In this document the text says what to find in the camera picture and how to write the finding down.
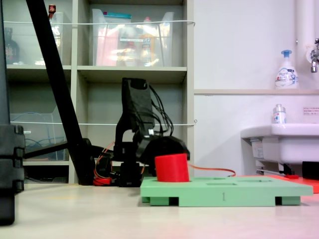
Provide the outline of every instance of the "red cylinder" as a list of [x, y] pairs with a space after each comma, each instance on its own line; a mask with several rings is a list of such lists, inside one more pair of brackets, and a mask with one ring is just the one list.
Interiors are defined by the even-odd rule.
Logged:
[[155, 168], [159, 182], [189, 182], [186, 153], [157, 156]]

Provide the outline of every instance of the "floor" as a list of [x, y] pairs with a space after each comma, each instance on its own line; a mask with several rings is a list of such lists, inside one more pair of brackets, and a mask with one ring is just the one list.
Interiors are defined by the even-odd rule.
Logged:
[[301, 206], [142, 205], [137, 188], [29, 184], [0, 239], [318, 239], [319, 194]]

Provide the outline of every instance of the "sink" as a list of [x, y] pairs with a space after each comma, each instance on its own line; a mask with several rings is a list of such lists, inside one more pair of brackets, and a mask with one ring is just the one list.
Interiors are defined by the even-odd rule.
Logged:
[[286, 123], [247, 128], [241, 138], [252, 143], [254, 157], [280, 164], [319, 162], [319, 124]]

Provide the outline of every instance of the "green foam block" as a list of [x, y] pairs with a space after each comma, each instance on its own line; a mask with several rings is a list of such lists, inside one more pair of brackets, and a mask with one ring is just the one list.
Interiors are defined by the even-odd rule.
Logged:
[[187, 183], [163, 183], [144, 178], [143, 203], [151, 206], [241, 207], [300, 205], [300, 196], [313, 194], [312, 186], [271, 177], [192, 177]]

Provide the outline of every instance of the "blue pump cap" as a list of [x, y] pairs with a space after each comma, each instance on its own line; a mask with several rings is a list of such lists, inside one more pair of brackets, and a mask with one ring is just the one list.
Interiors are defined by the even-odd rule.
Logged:
[[289, 57], [289, 54], [291, 54], [291, 53], [292, 53], [291, 50], [284, 50], [284, 51], [281, 52], [281, 54], [283, 54], [284, 57]]

